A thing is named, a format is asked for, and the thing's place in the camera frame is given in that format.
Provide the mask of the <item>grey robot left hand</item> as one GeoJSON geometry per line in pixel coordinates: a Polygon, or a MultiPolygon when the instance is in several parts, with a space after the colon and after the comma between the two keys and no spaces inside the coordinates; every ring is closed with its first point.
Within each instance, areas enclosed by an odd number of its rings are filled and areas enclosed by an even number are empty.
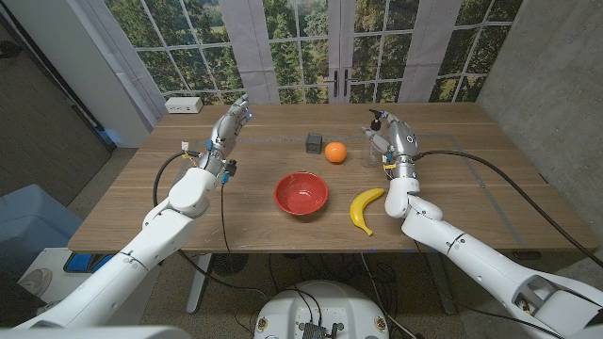
{"type": "Polygon", "coordinates": [[[218,175],[226,158],[236,146],[236,138],[243,126],[252,118],[247,93],[236,99],[228,111],[214,125],[209,141],[211,146],[198,162],[198,168],[218,175]]]}

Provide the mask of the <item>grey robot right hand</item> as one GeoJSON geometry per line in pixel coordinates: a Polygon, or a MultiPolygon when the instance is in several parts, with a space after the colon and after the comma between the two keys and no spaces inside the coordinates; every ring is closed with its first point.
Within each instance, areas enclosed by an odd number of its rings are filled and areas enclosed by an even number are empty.
{"type": "Polygon", "coordinates": [[[391,179],[416,178],[417,139],[415,131],[404,121],[385,110],[370,109],[374,118],[362,131],[369,140],[373,158],[381,159],[391,179]]]}

